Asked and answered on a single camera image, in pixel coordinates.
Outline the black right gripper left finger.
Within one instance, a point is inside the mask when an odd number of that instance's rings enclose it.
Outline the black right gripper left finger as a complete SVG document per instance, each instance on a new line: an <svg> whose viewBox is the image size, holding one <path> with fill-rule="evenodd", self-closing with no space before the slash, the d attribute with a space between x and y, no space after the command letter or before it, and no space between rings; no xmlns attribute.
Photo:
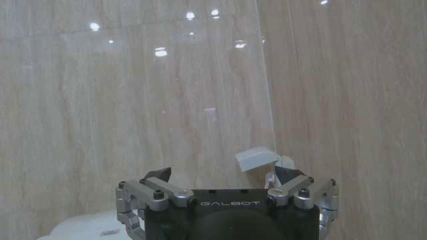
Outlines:
<svg viewBox="0 0 427 240"><path fill-rule="evenodd" d="M133 240L145 240L146 231L141 219L146 217L146 209L166 211L170 206L193 211L197 197L191 189L181 188L171 183L170 167L147 173L142 179L121 181L115 189L117 219L126 226Z"/></svg>

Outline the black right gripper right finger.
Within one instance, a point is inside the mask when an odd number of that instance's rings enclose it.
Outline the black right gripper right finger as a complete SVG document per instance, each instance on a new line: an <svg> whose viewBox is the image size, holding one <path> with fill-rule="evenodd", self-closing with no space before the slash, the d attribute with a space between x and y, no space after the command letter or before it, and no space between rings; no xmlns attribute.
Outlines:
<svg viewBox="0 0 427 240"><path fill-rule="evenodd" d="M274 179L278 183L267 189L267 204L271 208L294 207L303 212L318 208L318 240L325 240L333 222L339 216L339 186L335 179L315 180L301 170L275 166Z"/></svg>

